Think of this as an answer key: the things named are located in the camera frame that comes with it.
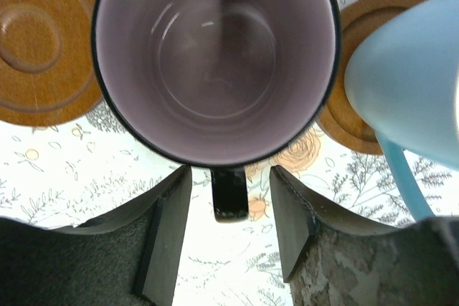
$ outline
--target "light blue mug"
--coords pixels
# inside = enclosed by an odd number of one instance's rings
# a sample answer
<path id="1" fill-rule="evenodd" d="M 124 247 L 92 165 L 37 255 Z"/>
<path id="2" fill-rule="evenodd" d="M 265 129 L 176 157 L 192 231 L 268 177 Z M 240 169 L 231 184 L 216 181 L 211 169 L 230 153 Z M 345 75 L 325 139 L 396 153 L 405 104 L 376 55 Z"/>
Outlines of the light blue mug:
<path id="1" fill-rule="evenodd" d="M 433 216 L 402 148 L 459 170 L 459 0 L 427 0 L 376 30 L 349 60 L 344 87 L 413 217 Z"/>

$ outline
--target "black mug handle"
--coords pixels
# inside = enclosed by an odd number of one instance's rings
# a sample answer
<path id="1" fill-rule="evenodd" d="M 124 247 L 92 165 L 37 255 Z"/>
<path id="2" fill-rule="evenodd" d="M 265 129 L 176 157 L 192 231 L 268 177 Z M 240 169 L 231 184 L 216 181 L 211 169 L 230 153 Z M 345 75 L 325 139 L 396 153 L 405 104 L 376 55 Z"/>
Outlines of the black mug handle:
<path id="1" fill-rule="evenodd" d="M 244 168 L 212 168 L 214 216 L 218 222 L 242 221 L 249 216 Z"/>

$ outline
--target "tablecloth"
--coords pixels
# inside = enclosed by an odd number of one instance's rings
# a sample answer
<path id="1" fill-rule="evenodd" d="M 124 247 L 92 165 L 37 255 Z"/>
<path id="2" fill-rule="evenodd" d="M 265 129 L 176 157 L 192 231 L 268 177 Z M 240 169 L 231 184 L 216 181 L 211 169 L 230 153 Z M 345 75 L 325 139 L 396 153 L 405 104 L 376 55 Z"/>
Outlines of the tablecloth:
<path id="1" fill-rule="evenodd" d="M 339 0 L 339 6 L 355 1 Z M 109 211 L 179 166 L 129 135 L 104 102 L 64 125 L 0 123 L 0 137 L 0 216 L 45 228 Z M 459 214 L 459 173 L 406 156 L 433 211 Z M 248 221 L 218 224 L 209 171 L 193 169 L 174 305 L 292 305 L 270 203 L 269 167 L 276 164 L 358 214 L 398 227 L 414 222 L 384 157 L 352 152 L 314 125 L 282 153 L 247 167 Z"/>

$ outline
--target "mug rim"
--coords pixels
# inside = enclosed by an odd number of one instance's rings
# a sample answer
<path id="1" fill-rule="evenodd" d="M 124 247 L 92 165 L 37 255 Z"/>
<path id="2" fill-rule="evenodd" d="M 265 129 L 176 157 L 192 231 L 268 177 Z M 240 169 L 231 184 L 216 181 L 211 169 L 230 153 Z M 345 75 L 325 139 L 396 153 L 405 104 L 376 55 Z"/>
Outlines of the mug rim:
<path id="1" fill-rule="evenodd" d="M 110 93 L 108 92 L 107 87 L 105 86 L 105 82 L 103 80 L 102 72 L 100 71 L 100 66 L 99 66 L 99 61 L 98 61 L 98 51 L 97 51 L 97 44 L 96 44 L 96 23 L 98 20 L 98 12 L 100 8 L 100 2 L 101 0 L 95 0 L 94 6 L 93 6 L 93 16 L 91 19 L 91 30 L 90 30 L 90 46 L 91 46 L 91 57 L 93 59 L 93 68 L 94 68 L 94 74 L 96 77 L 96 80 L 98 81 L 100 91 L 102 92 L 104 101 L 107 102 L 108 107 L 110 110 L 113 112 L 114 116 L 117 118 L 118 121 L 120 121 L 121 125 L 128 131 L 129 134 L 131 134 L 136 140 L 141 142 L 143 145 L 145 145 L 148 149 L 152 150 L 155 153 L 158 153 L 160 156 L 163 156 L 166 159 L 169 159 L 171 161 L 175 161 L 177 163 L 181 163 L 184 165 L 188 166 L 194 166 L 197 168 L 243 168 L 244 166 L 257 163 L 258 161 L 263 161 L 265 159 L 268 159 L 271 156 L 274 156 L 275 154 L 281 152 L 285 148 L 287 148 L 290 143 L 295 141 L 298 137 L 300 137 L 304 132 L 307 131 L 313 124 L 313 122 L 316 121 L 316 118 L 319 116 L 319 114 L 322 112 L 323 108 L 325 107 L 330 94 L 333 90 L 333 86 L 335 85 L 336 77 L 338 74 L 338 68 L 339 68 L 339 62 L 341 60 L 341 46 L 342 46 L 342 37 L 341 37 L 341 21 L 339 18 L 339 5 L 338 5 L 338 0 L 329 0 L 330 6 L 331 6 L 331 14 L 333 17 L 333 24 L 335 28 L 335 54 L 334 54 L 334 61 L 333 61 L 333 67 L 331 70 L 331 76 L 328 80 L 327 88 L 326 91 L 323 94 L 323 97 L 319 104 L 317 105 L 316 110 L 314 111 L 313 116 L 311 119 L 309 119 L 305 125 L 300 129 L 298 133 L 296 133 L 290 140 L 286 141 L 285 143 L 282 143 L 279 145 L 277 148 L 271 150 L 269 153 L 266 153 L 262 156 L 259 156 L 258 158 L 253 158 L 248 161 L 243 161 L 241 163 L 230 163 L 230 164 L 206 164 L 206 163 L 200 163 L 196 161 L 190 161 L 187 159 L 181 159 L 179 157 L 176 157 L 174 154 L 170 154 L 166 150 L 161 149 L 154 143 L 150 142 L 149 140 L 146 140 L 125 118 L 124 116 L 120 113 L 119 109 L 117 108 L 116 104 L 112 101 Z"/>

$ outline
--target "printed flower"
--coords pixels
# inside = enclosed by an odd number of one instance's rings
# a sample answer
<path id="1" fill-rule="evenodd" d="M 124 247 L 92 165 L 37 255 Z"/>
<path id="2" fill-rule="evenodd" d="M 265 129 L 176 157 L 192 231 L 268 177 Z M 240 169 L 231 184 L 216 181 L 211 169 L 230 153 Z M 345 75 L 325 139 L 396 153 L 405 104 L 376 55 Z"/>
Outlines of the printed flower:
<path id="1" fill-rule="evenodd" d="M 264 197 L 252 196 L 249 198 L 249 217 L 251 221 L 260 220 L 266 215 L 266 208 L 268 207 L 268 202 Z"/>
<path id="2" fill-rule="evenodd" d="M 304 171 L 316 160 L 320 148 L 321 142 L 316 131 L 310 129 L 285 150 L 271 157 L 270 162 L 281 165 L 292 173 Z"/>
<path id="3" fill-rule="evenodd" d="M 245 176 L 247 179 L 252 182 L 252 179 L 260 172 L 261 166 L 260 163 L 253 163 L 245 166 Z"/>
<path id="4" fill-rule="evenodd" d="M 40 154 L 38 153 L 38 150 L 34 149 L 34 148 L 29 148 L 28 150 L 26 150 L 24 153 L 20 153 L 20 152 L 14 152 L 18 157 L 21 157 L 22 160 L 21 161 L 18 161 L 17 163 L 20 164 L 20 163 L 28 163 L 32 168 L 34 168 L 35 170 L 39 171 L 39 172 L 43 172 L 42 168 L 40 168 L 36 163 L 35 161 L 38 160 L 38 158 L 40 157 Z"/>

